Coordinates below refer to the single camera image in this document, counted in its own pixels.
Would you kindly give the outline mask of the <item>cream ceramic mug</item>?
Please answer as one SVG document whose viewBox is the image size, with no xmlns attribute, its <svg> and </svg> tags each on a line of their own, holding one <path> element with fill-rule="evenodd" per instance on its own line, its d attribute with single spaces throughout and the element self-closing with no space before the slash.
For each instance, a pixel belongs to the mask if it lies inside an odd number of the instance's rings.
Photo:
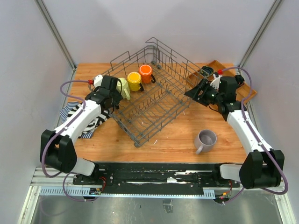
<svg viewBox="0 0 299 224">
<path fill-rule="evenodd" d="M 130 88 L 125 78 L 118 78 L 116 88 L 124 99 L 130 100 Z"/>
</svg>

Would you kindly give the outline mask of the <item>yellow enamel mug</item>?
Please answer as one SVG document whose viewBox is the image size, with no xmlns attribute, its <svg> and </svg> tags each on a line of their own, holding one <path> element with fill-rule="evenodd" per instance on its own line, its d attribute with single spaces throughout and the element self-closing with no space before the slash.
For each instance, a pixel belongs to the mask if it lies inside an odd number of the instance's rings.
<svg viewBox="0 0 299 224">
<path fill-rule="evenodd" d="M 127 75 L 127 82 L 131 91 L 144 91 L 142 77 L 138 72 L 130 72 Z"/>
</svg>

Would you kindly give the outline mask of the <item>orange ceramic mug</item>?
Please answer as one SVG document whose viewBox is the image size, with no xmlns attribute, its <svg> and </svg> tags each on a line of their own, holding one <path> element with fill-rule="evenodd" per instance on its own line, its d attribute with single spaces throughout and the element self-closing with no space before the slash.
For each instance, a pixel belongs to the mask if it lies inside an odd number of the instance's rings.
<svg viewBox="0 0 299 224">
<path fill-rule="evenodd" d="M 142 82 L 144 84 L 155 83 L 156 79 L 153 75 L 153 69 L 150 65 L 144 64 L 139 67 L 139 74 L 142 77 Z"/>
</svg>

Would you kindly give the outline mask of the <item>lilac ceramic mug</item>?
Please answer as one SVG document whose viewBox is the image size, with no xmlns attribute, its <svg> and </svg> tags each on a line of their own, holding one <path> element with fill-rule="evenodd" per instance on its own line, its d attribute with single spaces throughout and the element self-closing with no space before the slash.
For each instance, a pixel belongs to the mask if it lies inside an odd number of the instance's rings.
<svg viewBox="0 0 299 224">
<path fill-rule="evenodd" d="M 202 152 L 210 152 L 217 141 L 216 134 L 209 129 L 204 129 L 194 139 L 194 145 L 196 147 L 196 154 Z"/>
</svg>

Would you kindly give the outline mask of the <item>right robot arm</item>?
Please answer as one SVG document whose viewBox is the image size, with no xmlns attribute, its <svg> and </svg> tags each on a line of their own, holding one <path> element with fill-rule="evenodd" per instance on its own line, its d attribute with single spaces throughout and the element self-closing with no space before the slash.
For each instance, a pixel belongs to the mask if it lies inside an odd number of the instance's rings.
<svg viewBox="0 0 299 224">
<path fill-rule="evenodd" d="M 204 105 L 217 105 L 217 111 L 234 129 L 245 152 L 246 159 L 241 165 L 224 163 L 218 165 L 212 174 L 214 185 L 221 187 L 234 180 L 246 189 L 277 187 L 281 183 L 280 170 L 284 165 L 284 154 L 274 150 L 253 126 L 248 112 L 241 101 L 236 99 L 236 90 L 244 83 L 240 75 L 218 76 L 209 81 L 206 78 L 185 92 L 185 96 Z"/>
</svg>

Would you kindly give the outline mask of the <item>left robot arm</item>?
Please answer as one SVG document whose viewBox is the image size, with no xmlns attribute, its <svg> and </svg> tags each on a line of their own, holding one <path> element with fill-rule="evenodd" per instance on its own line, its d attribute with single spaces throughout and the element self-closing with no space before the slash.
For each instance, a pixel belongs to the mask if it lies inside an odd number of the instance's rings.
<svg viewBox="0 0 299 224">
<path fill-rule="evenodd" d="M 74 148 L 81 133 L 87 126 L 95 121 L 97 124 L 105 122 L 114 109 L 119 108 L 119 102 L 123 99 L 117 85 L 120 79 L 109 75 L 98 75 L 93 80 L 95 90 L 85 98 L 81 98 L 81 106 L 63 124 L 55 130 L 45 130 L 41 135 L 40 161 L 44 174 L 49 178 L 46 166 L 55 168 L 59 173 L 74 173 L 84 176 L 84 180 L 94 185 L 100 180 L 99 169 L 92 161 L 78 157 Z"/>
</svg>

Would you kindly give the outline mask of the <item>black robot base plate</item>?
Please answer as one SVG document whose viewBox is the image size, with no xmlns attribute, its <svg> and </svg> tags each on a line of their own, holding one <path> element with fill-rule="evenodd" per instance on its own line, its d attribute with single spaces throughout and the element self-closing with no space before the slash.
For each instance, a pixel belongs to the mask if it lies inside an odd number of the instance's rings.
<svg viewBox="0 0 299 224">
<path fill-rule="evenodd" d="M 75 175 L 74 185 L 100 186 L 112 191 L 154 193 L 195 192 L 204 188 L 238 188 L 237 181 L 223 179 L 213 163 L 97 162 L 98 177 Z"/>
</svg>

